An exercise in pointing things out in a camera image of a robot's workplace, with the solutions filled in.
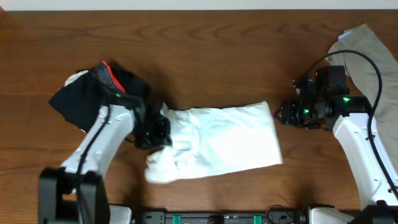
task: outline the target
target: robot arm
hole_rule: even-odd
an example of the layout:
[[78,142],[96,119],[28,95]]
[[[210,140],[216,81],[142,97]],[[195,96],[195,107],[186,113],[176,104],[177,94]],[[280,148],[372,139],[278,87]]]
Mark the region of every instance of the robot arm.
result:
[[[343,147],[353,172],[362,210],[368,205],[375,205],[379,200],[384,200],[388,205],[398,205],[369,143],[365,125],[368,119],[366,113],[351,113],[346,117],[340,116],[333,127],[333,133]],[[380,140],[375,119],[372,127],[377,151],[394,185],[398,185],[398,175]]]
[[[46,167],[39,180],[39,223],[130,224],[129,207],[110,205],[104,178],[122,141],[134,134],[135,146],[171,145],[170,121],[163,102],[115,93],[104,88],[104,103],[78,149],[59,168]],[[77,201],[63,199],[76,193]]]
[[344,66],[320,68],[315,82],[309,79],[309,71],[324,59],[322,57],[301,80],[294,80],[299,100],[284,102],[275,118],[285,125],[333,131],[353,171],[361,199],[361,214],[354,219],[334,207],[314,207],[308,209],[309,223],[356,224],[380,220],[392,223],[398,218],[398,175],[378,136],[373,118],[381,95],[381,74],[376,64],[360,52],[340,50],[325,57],[340,53],[360,55],[374,67],[379,79],[374,106],[370,106],[365,96],[349,95]]
[[[341,144],[353,172],[363,215],[370,211],[367,212],[368,215],[372,215],[374,212],[382,218],[384,218],[383,215],[391,218],[388,211],[391,207],[398,205],[398,200],[392,193],[386,176],[377,162],[369,140],[367,140],[368,132],[365,124],[368,119],[369,116],[366,113],[350,113],[349,116],[340,116],[333,127],[333,133]],[[397,173],[381,143],[375,119],[372,121],[372,127],[374,127],[372,132],[377,151],[390,177],[397,184]],[[380,201],[384,201],[385,204],[377,206]],[[370,222],[372,218],[364,217],[363,220],[358,220],[356,223],[364,223],[364,220]],[[315,207],[308,211],[308,222],[312,224],[347,224],[353,220],[354,217],[341,213],[335,208]]]
[[[131,110],[119,105],[110,105],[110,108],[111,114],[109,121],[88,151],[81,174],[93,171],[98,175],[102,175],[104,179],[109,164],[116,151],[119,149],[120,144],[134,129],[136,120]],[[77,172],[80,157],[84,149],[86,149],[95,133],[97,133],[101,125],[105,122],[107,114],[108,107],[102,106],[93,127],[90,129],[84,141],[80,144],[79,148],[62,163],[61,167],[65,168],[65,172],[72,174]]]

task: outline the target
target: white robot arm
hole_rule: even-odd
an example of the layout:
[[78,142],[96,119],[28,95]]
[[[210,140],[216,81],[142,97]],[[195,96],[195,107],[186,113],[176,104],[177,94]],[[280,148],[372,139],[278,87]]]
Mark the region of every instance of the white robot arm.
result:
[[[105,125],[104,129],[99,133],[99,136],[88,151],[81,174],[93,171],[102,175],[103,179],[105,179],[109,164],[111,163],[116,151],[119,149],[120,144],[134,129],[136,120],[134,113],[131,110],[119,105],[110,105],[110,107],[111,114],[109,121]],[[101,125],[106,122],[105,119],[107,113],[108,107],[102,106],[99,110],[95,124],[90,129],[86,138],[80,144],[78,149],[62,163],[61,167],[65,168],[65,172],[72,174],[77,172],[84,149],[87,148],[87,145],[98,132]]]
[[[381,200],[385,201],[388,206],[398,205],[398,200],[392,193],[369,143],[368,128],[366,127],[368,119],[369,116],[366,113],[351,113],[346,117],[340,116],[333,127],[333,133],[343,147],[349,166],[353,171],[361,200],[361,210],[368,205],[376,205],[376,202]],[[377,151],[394,185],[398,185],[397,172],[380,140],[375,119],[372,121],[372,127]],[[354,219],[335,208],[327,207],[311,209],[308,218],[309,223],[312,224],[347,224]]]

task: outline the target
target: white wall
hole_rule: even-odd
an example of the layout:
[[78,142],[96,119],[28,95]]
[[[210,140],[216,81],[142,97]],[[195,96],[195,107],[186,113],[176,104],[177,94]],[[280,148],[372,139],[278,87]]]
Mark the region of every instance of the white wall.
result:
[[398,9],[398,0],[0,0],[6,11]]

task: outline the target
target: wire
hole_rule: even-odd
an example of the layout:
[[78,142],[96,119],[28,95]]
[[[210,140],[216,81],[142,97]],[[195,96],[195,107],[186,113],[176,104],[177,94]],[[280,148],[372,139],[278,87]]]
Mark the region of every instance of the wire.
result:
[[91,138],[90,142],[88,143],[86,149],[83,151],[83,153],[80,156],[80,161],[77,167],[76,171],[76,203],[77,203],[77,209],[79,213],[79,219],[82,224],[85,223],[84,219],[84,214],[83,214],[83,208],[82,208],[82,198],[81,198],[81,193],[80,193],[80,181],[81,181],[81,170],[83,169],[83,164],[86,162],[86,158],[88,155],[88,151],[90,150],[90,147],[93,145],[95,142],[95,139],[100,135],[101,131],[104,129],[106,124],[108,123],[110,117],[111,117],[111,105],[106,105],[108,107],[108,113],[104,119],[104,122],[102,125],[99,127],[97,132],[94,134],[93,138]]
[[313,69],[319,62],[321,62],[322,60],[324,60],[325,58],[335,55],[335,54],[341,54],[341,53],[352,53],[352,54],[356,54],[359,56],[362,56],[363,58],[365,58],[374,68],[374,70],[376,71],[376,75],[377,75],[377,79],[379,81],[379,89],[377,91],[377,95],[376,95],[376,99],[374,100],[374,104],[372,107],[372,110],[369,114],[369,119],[368,119],[368,136],[369,136],[369,142],[371,143],[372,146],[372,150],[373,153],[377,159],[377,162],[380,165],[381,170],[383,171],[383,174],[386,176],[387,182],[390,185],[391,191],[394,193],[394,195],[396,196],[396,198],[398,199],[398,191],[397,188],[395,187],[390,175],[388,174],[388,171],[386,169],[386,167],[383,164],[383,161],[380,158],[379,152],[377,151],[376,145],[374,143],[374,139],[373,139],[373,135],[372,135],[372,119],[374,116],[374,112],[376,111],[377,105],[379,104],[379,100],[380,100],[380,96],[381,96],[381,91],[382,91],[382,81],[381,81],[381,74],[380,71],[378,69],[378,67],[376,66],[376,64],[372,61],[372,59],[370,59],[368,56],[366,56],[365,54],[362,54],[361,52],[357,52],[355,50],[338,50],[332,53],[328,53],[325,56],[323,56],[322,58],[318,59],[305,73],[305,76],[307,78],[309,78],[309,73],[311,71],[311,69]]
[[[269,207],[269,208],[267,209],[267,211],[266,211],[266,219],[268,219],[269,223],[271,223],[271,224],[276,224],[276,223],[275,223],[274,221],[272,221],[272,220],[268,217],[268,212],[269,212],[273,207],[275,207],[275,206],[279,206],[279,207],[281,207],[281,208],[285,208],[285,207],[283,207],[283,205],[275,204],[275,205],[271,205],[271,207]],[[288,211],[286,211],[286,214],[293,220],[290,224],[294,223],[294,218],[293,218],[293,216],[292,216]]]
[[129,143],[136,143],[135,141],[133,141],[133,140],[127,138],[127,137],[125,137],[124,140],[127,141],[127,142],[129,142]]

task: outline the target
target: red trim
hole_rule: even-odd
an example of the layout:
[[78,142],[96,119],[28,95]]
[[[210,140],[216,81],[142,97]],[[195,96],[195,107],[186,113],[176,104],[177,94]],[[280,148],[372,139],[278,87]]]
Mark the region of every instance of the red trim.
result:
[[111,75],[112,81],[113,81],[113,83],[116,85],[116,87],[117,87],[120,91],[122,91],[123,93],[126,93],[126,91],[125,91],[125,89],[123,88],[123,86],[120,85],[120,83],[118,82],[118,80],[116,79],[116,77],[113,75],[112,70],[111,70],[111,67],[110,67],[105,61],[102,61],[102,63],[104,63],[104,65],[108,68],[108,72],[109,72],[109,74]]

